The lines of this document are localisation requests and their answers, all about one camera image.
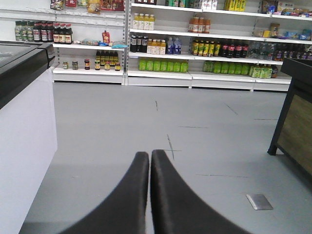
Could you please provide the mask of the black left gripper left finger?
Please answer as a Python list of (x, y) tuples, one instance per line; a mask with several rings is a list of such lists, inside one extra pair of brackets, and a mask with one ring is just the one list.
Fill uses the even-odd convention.
[(137, 152), (113, 191), (63, 234), (144, 234), (149, 182), (149, 155)]

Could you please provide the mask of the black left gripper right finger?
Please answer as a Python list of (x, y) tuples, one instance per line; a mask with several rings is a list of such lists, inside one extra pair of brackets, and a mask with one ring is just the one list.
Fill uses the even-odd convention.
[(152, 151), (151, 209), (156, 234), (246, 234), (206, 204), (183, 180), (163, 150)]

